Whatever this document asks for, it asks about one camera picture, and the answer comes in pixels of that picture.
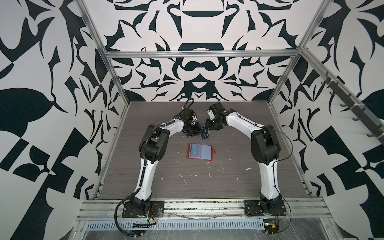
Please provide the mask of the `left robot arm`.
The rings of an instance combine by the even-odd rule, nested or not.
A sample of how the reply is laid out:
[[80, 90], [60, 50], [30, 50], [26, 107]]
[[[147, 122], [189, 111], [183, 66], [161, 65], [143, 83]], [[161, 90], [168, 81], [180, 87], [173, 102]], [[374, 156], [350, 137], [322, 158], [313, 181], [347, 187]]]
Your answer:
[[129, 198], [130, 205], [141, 215], [150, 208], [152, 183], [160, 160], [165, 156], [169, 138], [177, 133], [187, 137], [200, 134], [200, 125], [196, 113], [184, 107], [182, 111], [167, 123], [150, 124], [139, 145], [141, 169], [134, 193]]

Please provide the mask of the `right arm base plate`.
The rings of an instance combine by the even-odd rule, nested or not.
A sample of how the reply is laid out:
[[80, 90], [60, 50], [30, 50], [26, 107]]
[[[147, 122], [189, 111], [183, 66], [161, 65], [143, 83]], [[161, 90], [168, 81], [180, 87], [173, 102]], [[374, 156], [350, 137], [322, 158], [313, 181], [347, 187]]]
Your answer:
[[245, 200], [245, 215], [248, 217], [255, 216], [285, 216], [287, 208], [284, 201], [280, 198], [272, 200]]

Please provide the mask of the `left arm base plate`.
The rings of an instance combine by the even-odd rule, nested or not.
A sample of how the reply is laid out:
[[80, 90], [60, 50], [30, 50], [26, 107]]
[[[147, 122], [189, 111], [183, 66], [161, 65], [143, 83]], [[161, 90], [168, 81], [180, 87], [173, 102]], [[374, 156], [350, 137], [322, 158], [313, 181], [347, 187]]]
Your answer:
[[163, 214], [165, 207], [164, 201], [127, 201], [124, 203], [123, 218], [135, 218], [149, 216], [150, 218], [159, 217]]

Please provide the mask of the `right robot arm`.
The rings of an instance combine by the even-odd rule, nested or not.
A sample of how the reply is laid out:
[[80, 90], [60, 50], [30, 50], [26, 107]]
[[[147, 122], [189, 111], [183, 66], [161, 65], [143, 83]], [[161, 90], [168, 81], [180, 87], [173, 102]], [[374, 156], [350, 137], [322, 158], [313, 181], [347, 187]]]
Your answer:
[[251, 154], [258, 162], [261, 173], [259, 212], [269, 214], [283, 203], [277, 180], [277, 162], [281, 146], [276, 131], [271, 125], [257, 124], [233, 109], [225, 109], [221, 103], [211, 105], [209, 118], [202, 126], [204, 136], [211, 131], [230, 126], [245, 134], [251, 140]]

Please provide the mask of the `blue card stand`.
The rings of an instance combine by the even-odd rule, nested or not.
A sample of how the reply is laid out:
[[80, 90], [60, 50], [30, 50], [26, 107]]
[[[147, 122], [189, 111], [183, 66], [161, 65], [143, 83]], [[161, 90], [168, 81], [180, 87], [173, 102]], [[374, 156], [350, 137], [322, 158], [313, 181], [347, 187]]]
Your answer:
[[209, 130], [209, 128], [207, 127], [206, 123], [203, 123], [203, 124], [200, 126], [200, 133], [201, 133], [201, 137], [202, 137], [203, 140], [209, 138], [210, 130]]

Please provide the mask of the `red card holder wallet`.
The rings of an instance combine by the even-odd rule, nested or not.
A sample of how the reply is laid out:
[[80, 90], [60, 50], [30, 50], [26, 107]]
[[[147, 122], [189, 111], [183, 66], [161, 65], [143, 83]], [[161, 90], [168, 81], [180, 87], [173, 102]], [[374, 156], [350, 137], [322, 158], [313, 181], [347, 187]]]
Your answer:
[[189, 144], [187, 150], [187, 159], [201, 160], [201, 161], [213, 161], [213, 157], [216, 154], [213, 146]]

